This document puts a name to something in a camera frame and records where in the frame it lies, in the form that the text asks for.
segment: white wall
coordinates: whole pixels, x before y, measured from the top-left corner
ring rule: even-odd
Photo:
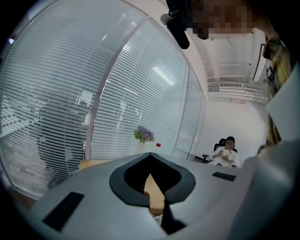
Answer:
[[[156,21],[163,29],[165,29],[166,32],[168,32],[169,35],[172,37],[172,34],[160,21],[161,15],[169,12],[169,10],[162,3],[160,3],[158,0],[124,0],[124,1],[130,3],[131,5],[143,11],[154,21]],[[207,96],[208,85],[207,85],[207,78],[206,78],[207,76],[203,65],[203,61],[202,58],[200,57],[200,54],[192,38],[188,34],[187,34],[187,38],[190,42],[190,46],[188,49],[182,51],[186,56],[187,60],[189,61],[190,65],[193,67],[195,74],[202,87],[205,99],[206,101],[208,101],[208,96]]]
[[[265,144],[267,120],[265,105],[259,103],[209,102],[197,156],[208,154],[211,157],[214,145],[221,138],[233,136],[242,164]]]

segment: white blinds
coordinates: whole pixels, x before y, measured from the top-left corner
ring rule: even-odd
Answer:
[[[151,22],[131,38],[103,90],[94,123],[91,159],[114,160],[136,153],[133,131],[154,132],[160,152],[171,155],[187,92],[188,64],[173,41]],[[155,150],[146,143],[145,151]]]
[[[198,126],[199,113],[201,109],[202,89],[195,75],[190,68],[187,88],[187,100],[182,116],[182,122],[174,148],[173,156],[187,158],[191,150],[196,129]]]
[[[14,42],[0,74],[0,137],[16,186],[39,197],[78,169],[103,73],[145,17],[118,0],[57,1]]]

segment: white shirt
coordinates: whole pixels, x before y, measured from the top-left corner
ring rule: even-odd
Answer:
[[[225,149],[225,147],[218,147],[212,155],[214,156],[214,155],[218,154],[218,152],[220,152],[221,150],[224,150],[224,149]],[[230,160],[233,160],[234,163],[229,163],[226,160],[222,159],[222,156],[225,156],[225,155],[228,156],[228,158]],[[239,167],[240,162],[238,159],[238,155],[236,154],[235,151],[224,150],[222,156],[216,157],[215,159],[211,158],[211,162],[209,162],[209,164],[217,165],[218,163],[220,163],[222,166],[226,166],[226,167],[231,167],[232,165]]]

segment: plaid clothing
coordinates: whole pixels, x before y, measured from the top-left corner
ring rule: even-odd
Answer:
[[[286,82],[293,65],[289,51],[282,44],[279,38],[271,38],[267,41],[263,56],[270,60],[272,68],[272,74],[267,78],[268,98],[269,101],[271,101]],[[266,145],[275,145],[280,141],[281,138],[279,132],[269,115]]]

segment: purple flowers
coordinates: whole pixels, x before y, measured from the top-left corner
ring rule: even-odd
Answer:
[[[135,139],[140,140],[141,142],[153,142],[155,140],[154,133],[148,130],[146,127],[138,126],[134,130]]]

